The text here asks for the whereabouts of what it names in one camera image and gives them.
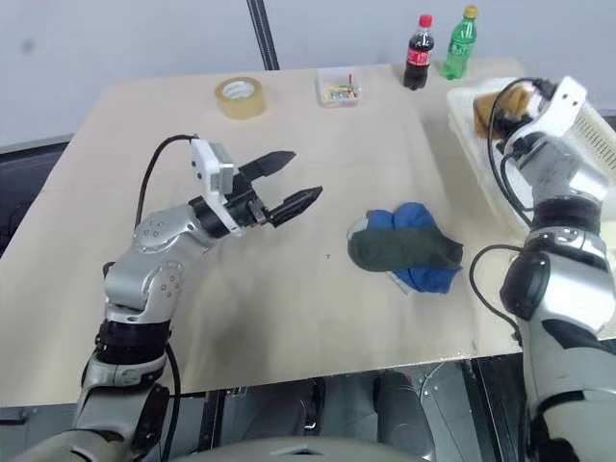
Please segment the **sprite bottle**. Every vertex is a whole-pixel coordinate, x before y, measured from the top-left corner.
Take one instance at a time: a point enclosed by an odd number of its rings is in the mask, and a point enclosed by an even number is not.
[[[477,7],[469,5],[464,10],[462,22],[455,26],[447,54],[447,62],[441,70],[441,75],[448,80],[459,79],[466,72],[466,64],[471,57],[473,45],[477,38],[475,18],[478,15]]]

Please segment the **white wall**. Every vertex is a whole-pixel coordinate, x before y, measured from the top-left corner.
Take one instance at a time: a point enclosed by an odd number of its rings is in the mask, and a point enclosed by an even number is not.
[[[473,0],[266,0],[281,68],[403,61],[421,13],[434,15],[435,56]],[[573,75],[600,109],[616,109],[616,4],[486,0],[475,57],[509,56],[528,75]]]
[[[260,69],[245,0],[1,0],[0,147],[73,133],[118,80]]]

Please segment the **coca-cola bottle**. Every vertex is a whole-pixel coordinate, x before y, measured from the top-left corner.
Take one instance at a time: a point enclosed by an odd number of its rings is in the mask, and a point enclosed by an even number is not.
[[[434,38],[430,34],[432,16],[420,16],[420,28],[408,42],[406,70],[404,71],[404,86],[411,89],[422,89],[427,80],[427,69],[430,66],[430,55],[434,48]]]

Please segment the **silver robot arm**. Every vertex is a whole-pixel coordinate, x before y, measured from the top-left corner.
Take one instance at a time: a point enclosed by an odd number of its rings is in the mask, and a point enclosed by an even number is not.
[[[575,120],[567,113],[583,102],[583,96],[573,98],[577,104],[563,109],[560,93],[582,91],[573,79],[563,80],[557,104],[505,147],[517,151],[517,167],[532,187],[534,217],[500,298],[517,317],[522,337],[528,456],[615,460],[616,355],[597,339],[616,304],[600,237],[607,180],[556,138]]]
[[[141,221],[130,248],[104,268],[105,319],[84,370],[73,428],[16,460],[121,461],[147,454],[163,430],[169,391],[157,379],[191,263],[228,234],[298,216],[322,191],[297,192],[269,210],[251,182],[275,173],[295,153],[272,152],[234,175],[220,145],[193,139],[191,146],[203,196]]]

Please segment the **wooden table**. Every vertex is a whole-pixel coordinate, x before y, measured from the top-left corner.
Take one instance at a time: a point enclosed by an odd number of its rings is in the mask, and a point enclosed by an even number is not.
[[[103,319],[101,267],[131,242],[142,173],[156,145],[177,133],[222,142],[237,165],[294,150],[284,170],[255,183],[271,206],[299,189],[324,189],[301,217],[227,237],[194,266],[171,338],[183,392],[516,351],[508,326],[468,284],[475,251],[505,235],[449,132],[446,91],[520,75],[521,67],[474,62],[469,79],[456,83],[434,71],[416,92],[399,84],[396,65],[359,72],[365,101],[336,110],[318,106],[315,69],[248,74],[263,83],[268,109],[246,121],[225,118],[215,104],[216,84],[230,75],[110,88],[0,261],[0,406],[78,397]],[[188,145],[170,146],[150,181],[145,213],[191,199],[198,186]],[[465,244],[465,268],[448,295],[405,295],[347,256],[353,222],[405,201],[425,204]],[[506,266],[506,255],[486,257],[481,285],[491,298]]]

